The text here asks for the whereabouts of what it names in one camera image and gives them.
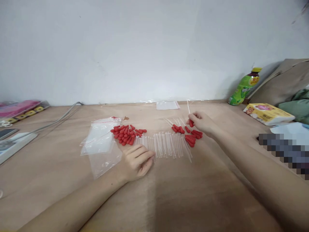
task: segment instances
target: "power strip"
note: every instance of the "power strip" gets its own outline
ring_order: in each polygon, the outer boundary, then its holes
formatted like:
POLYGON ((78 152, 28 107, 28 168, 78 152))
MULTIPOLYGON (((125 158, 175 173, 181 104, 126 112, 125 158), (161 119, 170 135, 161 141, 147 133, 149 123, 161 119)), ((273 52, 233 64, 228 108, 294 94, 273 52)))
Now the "power strip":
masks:
POLYGON ((9 142, 12 139, 19 138, 25 134, 28 133, 18 133, 9 140, 2 140, 1 142, 4 142, 4 146, 0 147, 0 164, 2 164, 4 161, 6 161, 8 158, 10 158, 12 155, 14 155, 16 152, 18 152, 21 148, 26 146, 31 140, 33 140, 35 137, 38 136, 38 134, 32 133, 25 137, 22 137, 20 139, 17 139, 14 142, 9 142))

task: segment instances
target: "finger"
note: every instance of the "finger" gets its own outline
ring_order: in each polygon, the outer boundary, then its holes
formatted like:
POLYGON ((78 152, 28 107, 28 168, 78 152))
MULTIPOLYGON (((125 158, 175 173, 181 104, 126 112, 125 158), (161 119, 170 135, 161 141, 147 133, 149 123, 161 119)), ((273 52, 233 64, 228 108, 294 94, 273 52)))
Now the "finger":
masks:
POLYGON ((126 154, 130 154, 130 153, 133 153, 134 151, 136 151, 137 149, 143 147, 142 144, 137 144, 137 145, 134 145, 133 147, 130 147, 127 151, 126 151, 126 154))
POLYGON ((202 119, 203 118, 203 113, 200 111, 195 111, 193 113, 198 119, 202 119))
POLYGON ((198 121, 198 118, 194 114, 189 114, 188 115, 189 119, 191 119, 194 123, 198 121))
POLYGON ((137 149, 136 151, 132 152, 130 154, 130 156, 132 156, 133 158, 137 158, 139 157, 141 154, 145 153, 149 151, 145 146, 140 147, 139 149, 137 149))
POLYGON ((144 176, 149 171, 153 164, 154 157, 149 158, 142 166, 141 169, 138 171, 138 176, 144 176))
POLYGON ((134 162, 136 165, 141 165, 142 163, 144 163, 146 160, 148 160, 150 157, 153 157, 155 155, 154 151, 147 151, 143 154, 141 154, 140 156, 138 156, 134 162))

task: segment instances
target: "green cloth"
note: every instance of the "green cloth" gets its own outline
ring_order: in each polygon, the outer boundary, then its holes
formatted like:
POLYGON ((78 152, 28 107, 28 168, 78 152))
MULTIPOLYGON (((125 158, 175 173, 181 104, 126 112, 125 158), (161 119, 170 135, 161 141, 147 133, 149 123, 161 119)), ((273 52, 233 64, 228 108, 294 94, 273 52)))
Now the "green cloth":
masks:
POLYGON ((295 121, 309 125, 309 90, 298 91, 291 101, 279 104, 278 108, 294 115, 295 121))

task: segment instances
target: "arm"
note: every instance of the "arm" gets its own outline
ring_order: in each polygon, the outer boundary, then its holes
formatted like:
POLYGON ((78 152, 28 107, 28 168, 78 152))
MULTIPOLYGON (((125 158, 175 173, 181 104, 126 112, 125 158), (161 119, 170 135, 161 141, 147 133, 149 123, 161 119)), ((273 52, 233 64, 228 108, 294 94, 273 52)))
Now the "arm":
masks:
POLYGON ((104 175, 61 199, 23 226, 19 232, 77 232, 119 188, 144 176, 152 166, 154 151, 135 145, 104 175))
POLYGON ((189 114, 213 138, 254 186, 262 199, 300 229, 309 230, 309 185, 286 168, 220 129, 205 113, 189 114))

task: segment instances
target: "cable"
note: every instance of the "cable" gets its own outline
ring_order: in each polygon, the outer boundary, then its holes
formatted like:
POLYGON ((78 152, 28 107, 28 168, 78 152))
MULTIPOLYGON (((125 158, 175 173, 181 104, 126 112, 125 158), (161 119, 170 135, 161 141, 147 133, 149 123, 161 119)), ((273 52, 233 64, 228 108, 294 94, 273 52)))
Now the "cable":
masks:
POLYGON ((49 127, 49 126, 51 126, 51 125, 53 125, 53 124, 59 122, 59 121, 62 120, 65 116, 67 116, 67 115, 70 113, 70 111, 72 110, 72 108, 73 108, 75 105, 77 105, 77 104, 84 105, 83 103, 81 103, 80 101, 78 101, 78 102, 76 102, 74 105, 72 105, 71 108, 70 108, 61 118, 59 118, 58 120, 56 120, 56 121, 54 121, 54 122, 52 122, 52 123, 50 123, 50 124, 48 124, 48 125, 46 125, 46 126, 42 126, 42 127, 40 127, 39 129, 33 130, 33 131, 31 131, 31 132, 29 132, 29 133, 27 133, 27 134, 25 134, 25 135, 22 135, 21 137, 18 137, 18 138, 15 138, 15 139, 9 139, 9 140, 2 140, 2 141, 0 141, 0 145, 4 145, 4 144, 7 144, 7 143, 12 143, 12 142, 14 142, 14 141, 16 141, 16 140, 18 140, 18 139, 21 139, 21 138, 23 138, 23 137, 25 137, 25 136, 27 136, 27 135, 30 135, 30 134, 32 134, 32 133, 35 133, 35 132, 39 131, 39 130, 45 129, 46 127, 49 127))

